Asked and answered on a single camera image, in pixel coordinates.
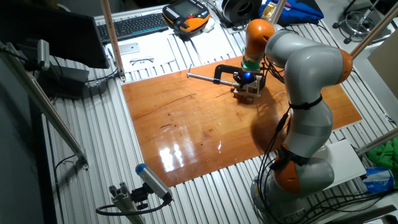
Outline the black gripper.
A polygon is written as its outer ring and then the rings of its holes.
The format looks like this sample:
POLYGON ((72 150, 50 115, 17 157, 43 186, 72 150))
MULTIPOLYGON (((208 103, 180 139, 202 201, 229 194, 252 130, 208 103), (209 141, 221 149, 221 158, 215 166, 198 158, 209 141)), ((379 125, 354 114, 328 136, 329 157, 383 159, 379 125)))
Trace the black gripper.
POLYGON ((261 77, 261 74, 257 72, 240 71, 233 73, 233 78, 240 89, 242 89, 244 85, 248 85, 253 82, 252 87, 254 90, 261 91, 262 79, 257 79, 258 76, 261 77))

